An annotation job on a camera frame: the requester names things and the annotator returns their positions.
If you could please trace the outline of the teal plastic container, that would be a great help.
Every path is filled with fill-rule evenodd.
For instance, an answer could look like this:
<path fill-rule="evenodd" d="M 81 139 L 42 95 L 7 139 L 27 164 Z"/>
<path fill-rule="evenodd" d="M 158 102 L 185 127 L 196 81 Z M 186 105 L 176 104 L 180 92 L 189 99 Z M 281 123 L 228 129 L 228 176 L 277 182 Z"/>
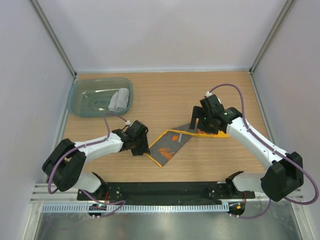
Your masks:
<path fill-rule="evenodd" d="M 120 89 L 129 89 L 127 108 L 120 112 L 109 111 L 112 96 Z M 133 103 L 133 84 L 125 77 L 85 79 L 76 82 L 70 89 L 67 109 L 78 117 L 101 117 L 104 113 L 126 114 Z"/>

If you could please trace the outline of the grey panda towel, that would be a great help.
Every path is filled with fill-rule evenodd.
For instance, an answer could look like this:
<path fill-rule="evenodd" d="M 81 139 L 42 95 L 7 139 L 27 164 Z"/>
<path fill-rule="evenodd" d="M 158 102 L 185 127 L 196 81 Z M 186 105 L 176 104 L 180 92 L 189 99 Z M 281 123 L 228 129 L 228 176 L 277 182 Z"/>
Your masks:
<path fill-rule="evenodd" d="M 108 110 L 111 112 L 124 111 L 129 102 L 130 91 L 127 88 L 120 88 L 110 99 Z"/>

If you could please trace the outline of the grey orange towel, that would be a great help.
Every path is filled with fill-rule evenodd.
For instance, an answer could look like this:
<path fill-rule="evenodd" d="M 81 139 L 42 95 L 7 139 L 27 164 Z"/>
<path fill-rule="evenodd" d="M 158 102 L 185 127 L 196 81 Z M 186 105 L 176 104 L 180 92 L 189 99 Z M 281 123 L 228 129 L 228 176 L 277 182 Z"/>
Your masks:
<path fill-rule="evenodd" d="M 192 138 L 229 138 L 223 131 L 217 133 L 201 131 L 198 128 L 189 129 L 189 124 L 165 130 L 150 146 L 146 156 L 159 167 L 168 163 L 179 150 Z"/>

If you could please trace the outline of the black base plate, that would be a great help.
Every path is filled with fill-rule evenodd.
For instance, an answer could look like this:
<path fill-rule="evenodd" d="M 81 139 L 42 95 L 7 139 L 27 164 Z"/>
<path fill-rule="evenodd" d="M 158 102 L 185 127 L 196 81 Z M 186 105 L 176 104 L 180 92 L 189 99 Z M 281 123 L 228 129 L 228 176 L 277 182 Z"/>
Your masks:
<path fill-rule="evenodd" d="M 96 200 L 129 201 L 132 198 L 164 200 L 165 197 L 191 197 L 193 200 L 205 198 L 254 199 L 253 191 L 238 191 L 224 181 L 192 182 L 108 182 L 103 183 L 95 192 L 88 193 Z"/>

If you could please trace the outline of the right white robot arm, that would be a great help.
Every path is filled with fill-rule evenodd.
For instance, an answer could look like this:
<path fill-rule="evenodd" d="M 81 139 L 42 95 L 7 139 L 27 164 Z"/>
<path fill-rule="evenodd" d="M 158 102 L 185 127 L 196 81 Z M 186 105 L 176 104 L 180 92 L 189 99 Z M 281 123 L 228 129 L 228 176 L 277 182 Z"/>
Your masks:
<path fill-rule="evenodd" d="M 266 170 L 264 174 L 239 171 L 229 176 L 225 192 L 231 198 L 250 191 L 264 193 L 278 202 L 304 184 L 300 170 L 302 157 L 273 145 L 247 123 L 240 111 L 234 107 L 224 108 L 214 94 L 200 100 L 200 106 L 193 107 L 189 128 L 228 134 L 249 150 Z"/>

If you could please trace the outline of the aluminium rail frame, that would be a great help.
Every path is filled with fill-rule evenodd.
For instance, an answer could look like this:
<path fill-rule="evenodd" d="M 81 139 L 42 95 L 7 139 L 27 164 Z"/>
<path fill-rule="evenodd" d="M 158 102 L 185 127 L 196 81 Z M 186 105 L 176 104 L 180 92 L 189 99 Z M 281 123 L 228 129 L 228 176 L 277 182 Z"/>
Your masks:
<path fill-rule="evenodd" d="M 38 0 L 79 80 L 124 77 L 133 83 L 125 118 L 140 120 L 152 143 L 190 121 L 206 91 L 241 89 L 248 121 L 272 142 L 297 151 L 320 187 L 320 1 L 294 0 L 258 59 L 286 0 Z M 106 181 L 219 181 L 242 170 L 261 172 L 236 139 L 192 137 L 163 168 L 130 151 L 86 164 Z M 226 213 L 116 214 L 94 226 L 102 237 L 139 240 L 293 240 L 275 217 Z"/>

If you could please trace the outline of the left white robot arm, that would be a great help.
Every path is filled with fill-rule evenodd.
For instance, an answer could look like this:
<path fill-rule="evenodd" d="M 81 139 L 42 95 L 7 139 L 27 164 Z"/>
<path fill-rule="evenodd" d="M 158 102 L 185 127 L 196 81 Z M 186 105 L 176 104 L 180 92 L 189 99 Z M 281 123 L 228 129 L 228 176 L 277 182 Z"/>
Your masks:
<path fill-rule="evenodd" d="M 86 163 L 105 155 L 131 151 L 133 156 L 150 153 L 148 127 L 139 120 L 122 129 L 109 130 L 107 135 L 83 142 L 66 138 L 60 141 L 42 165 L 48 184 L 60 192 L 79 190 L 78 200 L 102 200 L 108 192 L 107 183 L 95 172 L 83 170 Z"/>

